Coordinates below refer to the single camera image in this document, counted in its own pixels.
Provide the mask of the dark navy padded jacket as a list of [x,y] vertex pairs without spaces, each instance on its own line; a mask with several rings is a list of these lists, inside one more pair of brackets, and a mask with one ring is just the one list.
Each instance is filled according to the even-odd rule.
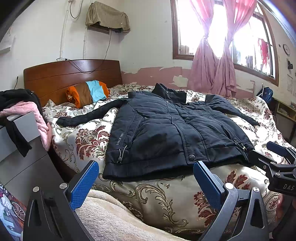
[[231,163],[249,164],[254,149],[245,132],[230,116],[252,126],[224,97],[208,94],[204,101],[187,102],[183,91],[156,84],[152,91],[131,91],[126,98],[73,118],[61,126],[77,126],[103,118],[117,108],[106,150],[103,178],[140,181],[191,174],[196,162],[208,168]]

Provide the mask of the cream fleece blanket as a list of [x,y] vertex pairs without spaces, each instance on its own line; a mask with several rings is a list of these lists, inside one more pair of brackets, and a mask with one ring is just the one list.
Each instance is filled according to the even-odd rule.
[[76,214],[94,240],[182,240],[146,225],[118,200],[98,190],[89,191]]

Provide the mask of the wooden side shelf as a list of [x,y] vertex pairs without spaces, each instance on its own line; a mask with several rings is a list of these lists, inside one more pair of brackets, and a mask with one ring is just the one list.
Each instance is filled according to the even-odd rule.
[[284,104],[283,102],[279,101],[276,98],[273,98],[273,99],[276,102],[275,104],[276,114],[280,114],[284,118],[288,118],[289,120],[295,122],[295,115],[296,115],[295,109],[290,107],[289,105]]

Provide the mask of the floral patterned bed quilt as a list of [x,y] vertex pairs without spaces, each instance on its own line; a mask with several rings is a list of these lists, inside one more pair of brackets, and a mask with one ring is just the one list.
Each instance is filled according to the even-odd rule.
[[[260,97],[232,98],[230,102],[243,114],[258,121],[258,126],[253,127],[245,120],[231,116],[250,138],[255,149],[277,163],[283,163],[282,157],[266,147],[269,141],[287,146],[276,128],[266,102]],[[117,109],[111,109],[102,119],[95,119],[74,128],[57,125],[59,117],[86,114],[102,105],[104,102],[98,101],[83,108],[76,108],[70,102],[55,104],[49,100],[43,107],[44,118],[50,123],[53,132],[50,156],[62,176],[78,173],[90,160],[97,161],[100,169],[104,168],[107,142]],[[268,189],[269,182],[263,171],[257,167],[231,164],[214,168],[213,172],[222,181],[230,182],[238,189],[258,187],[268,222],[272,226],[275,225],[278,194]],[[216,214],[192,175],[137,182],[110,181],[99,176],[94,189],[118,199],[146,224],[175,235],[192,237],[202,233]]]

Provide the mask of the blue backpack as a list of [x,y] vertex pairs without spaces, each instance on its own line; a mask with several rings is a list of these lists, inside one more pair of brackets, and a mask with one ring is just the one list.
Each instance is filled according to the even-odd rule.
[[262,87],[256,96],[262,98],[267,104],[270,104],[273,98],[273,90],[269,87]]

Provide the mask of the grey bedside cabinet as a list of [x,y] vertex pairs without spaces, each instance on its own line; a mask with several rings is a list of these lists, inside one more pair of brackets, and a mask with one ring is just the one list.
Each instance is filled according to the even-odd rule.
[[56,154],[53,147],[44,149],[33,113],[11,115],[22,136],[32,149],[23,157],[1,126],[1,184],[22,204],[27,205],[33,188],[50,192],[75,175]]

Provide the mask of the pink fluffy garment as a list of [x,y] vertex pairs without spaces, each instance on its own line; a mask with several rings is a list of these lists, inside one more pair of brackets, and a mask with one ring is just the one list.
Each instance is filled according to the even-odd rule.
[[1,117],[7,117],[13,114],[25,115],[33,113],[40,133],[41,142],[46,151],[49,150],[52,141],[52,128],[49,123],[45,123],[42,113],[39,112],[38,106],[32,101],[20,101],[12,107],[5,108],[1,111]]

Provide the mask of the pink tied curtain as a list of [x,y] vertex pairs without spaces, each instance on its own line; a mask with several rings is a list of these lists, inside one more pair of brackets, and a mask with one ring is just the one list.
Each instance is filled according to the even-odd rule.
[[223,1],[227,19],[227,35],[223,40],[222,56],[218,58],[210,44],[208,35],[214,17],[214,1],[191,1],[204,37],[194,55],[188,88],[197,92],[233,97],[236,94],[234,63],[229,51],[235,33],[250,20],[257,1]]

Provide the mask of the orange brown blue pillow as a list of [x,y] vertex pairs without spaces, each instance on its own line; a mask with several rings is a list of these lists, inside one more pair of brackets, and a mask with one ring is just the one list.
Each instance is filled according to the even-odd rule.
[[83,108],[99,100],[106,100],[109,97],[107,85],[98,80],[86,81],[66,89],[66,98],[76,108]]

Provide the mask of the red hanging garment outside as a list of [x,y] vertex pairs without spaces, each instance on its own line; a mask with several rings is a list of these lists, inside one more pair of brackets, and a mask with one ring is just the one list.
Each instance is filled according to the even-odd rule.
[[267,66],[270,60],[269,44],[264,39],[258,39],[258,45],[260,46],[262,64]]

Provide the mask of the brown framed window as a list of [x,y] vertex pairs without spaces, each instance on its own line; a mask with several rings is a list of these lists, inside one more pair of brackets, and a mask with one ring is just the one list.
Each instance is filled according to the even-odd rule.
[[[204,37],[204,29],[190,1],[171,1],[170,4],[173,59],[193,60],[197,47]],[[222,1],[215,1],[208,43],[218,58],[222,56],[223,40],[226,35],[226,11]],[[267,66],[262,64],[258,39],[264,39],[269,44],[270,60]],[[234,40],[230,43],[230,54],[236,70],[259,77],[273,85],[279,84],[275,36],[262,3],[257,3],[247,25],[234,35]]]

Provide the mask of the wooden brown headboard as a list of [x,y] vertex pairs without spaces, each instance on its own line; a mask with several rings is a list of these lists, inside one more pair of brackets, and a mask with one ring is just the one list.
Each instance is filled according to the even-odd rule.
[[112,88],[122,84],[118,60],[81,59],[56,61],[23,70],[26,89],[33,91],[45,106],[48,100],[55,104],[67,101],[65,91],[68,87],[82,82],[98,80]]

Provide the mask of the round wall clock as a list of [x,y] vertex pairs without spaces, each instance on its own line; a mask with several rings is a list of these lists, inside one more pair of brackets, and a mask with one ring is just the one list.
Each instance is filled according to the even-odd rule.
[[287,56],[290,56],[290,49],[287,44],[283,44],[283,50]]

